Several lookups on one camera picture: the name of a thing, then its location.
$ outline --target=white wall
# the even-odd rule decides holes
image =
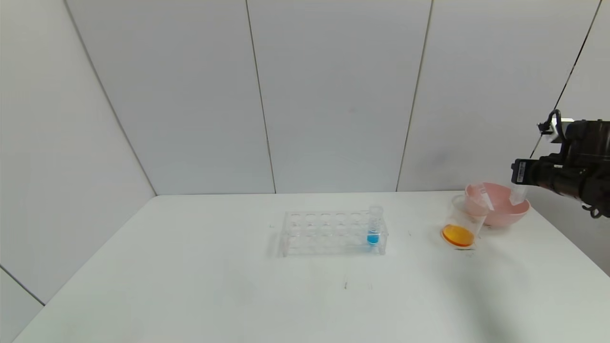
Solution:
[[[42,305],[0,270],[0,343],[11,343],[40,312]]]
[[[48,301],[154,194],[63,1],[1,15],[1,261]]]
[[[589,38],[557,106],[564,117],[610,120],[610,1],[603,1]],[[541,143],[534,158],[559,152],[559,145]],[[610,275],[610,219],[592,219],[579,202],[532,188],[533,206]]]
[[[598,0],[434,1],[398,190],[509,183]]]
[[[249,0],[278,193],[394,191],[430,0]]]
[[[273,193],[244,0],[69,0],[158,194]]]

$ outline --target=sticker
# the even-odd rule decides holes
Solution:
[[[517,172],[517,182],[521,183],[523,182],[523,177],[525,176],[525,165],[527,163],[524,162],[519,162],[519,171]]]

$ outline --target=orange liquid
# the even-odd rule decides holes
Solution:
[[[443,237],[447,242],[458,247],[468,247],[475,242],[475,235],[466,228],[457,225],[446,225],[442,231]]]

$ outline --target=test tube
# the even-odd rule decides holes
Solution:
[[[525,195],[528,192],[528,186],[524,184],[511,184],[511,196],[509,200],[513,206],[525,201]]]
[[[370,206],[368,208],[368,233],[367,242],[370,245],[379,243],[379,232],[381,232],[383,208],[381,206]]]
[[[470,202],[466,206],[466,196],[456,195],[451,199],[451,209],[441,236],[450,244],[466,248],[475,243],[489,208]]]

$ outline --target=wall seam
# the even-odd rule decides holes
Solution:
[[[420,65],[417,71],[417,80],[415,81],[415,90],[413,91],[413,100],[411,102],[411,112],[409,114],[409,124],[407,125],[407,134],[404,137],[403,156],[400,160],[400,168],[398,169],[398,179],[396,180],[396,192],[398,191],[398,185],[400,184],[400,174],[403,171],[404,155],[407,151],[407,141],[409,139],[409,131],[411,130],[411,123],[413,122],[413,111],[415,109],[415,99],[417,97],[417,89],[419,88],[420,76],[422,75],[423,59],[426,52],[426,44],[428,43],[428,32],[430,31],[430,20],[432,19],[432,8],[434,7],[434,0],[430,0],[430,11],[428,12],[428,22],[426,23],[426,33],[423,37],[422,56],[420,58]]]
[[[125,129],[123,128],[123,125],[121,124],[121,121],[119,120],[119,118],[117,116],[117,112],[116,112],[114,106],[112,105],[112,102],[110,101],[110,98],[108,97],[108,93],[106,92],[106,89],[104,88],[104,85],[102,84],[102,80],[99,78],[98,71],[95,69],[95,66],[93,65],[93,60],[91,60],[91,55],[89,55],[89,51],[87,50],[87,46],[85,45],[85,41],[82,38],[81,32],[78,29],[78,26],[76,25],[76,20],[74,20],[74,16],[72,15],[72,11],[70,10],[70,7],[68,6],[68,1],[67,0],[63,0],[63,4],[66,7],[66,10],[68,11],[68,16],[70,17],[70,21],[72,21],[72,26],[74,27],[74,30],[76,31],[76,35],[78,36],[79,41],[81,42],[82,49],[85,51],[85,55],[87,56],[87,60],[89,61],[89,65],[91,66],[91,69],[93,70],[93,74],[95,75],[95,78],[98,80],[98,84],[99,84],[100,88],[102,88],[102,92],[104,94],[104,97],[106,98],[106,101],[108,102],[108,105],[110,106],[110,110],[112,111],[112,114],[114,114],[114,117],[115,117],[115,120],[117,121],[118,127],[121,129],[121,132],[123,133],[123,137],[125,137],[125,141],[127,141],[127,144],[129,145],[129,148],[131,149],[131,152],[134,154],[135,160],[138,162],[138,165],[140,166],[140,169],[142,170],[142,173],[144,173],[144,177],[146,178],[146,181],[148,182],[148,185],[152,189],[152,192],[155,194],[155,196],[157,196],[159,194],[157,193],[157,190],[154,188],[153,183],[151,182],[150,178],[148,177],[148,174],[146,173],[146,170],[144,169],[144,166],[142,166],[142,162],[140,161],[140,158],[138,157],[138,154],[135,153],[134,146],[131,143],[131,141],[129,140],[129,137],[127,136],[127,133],[125,133]]]

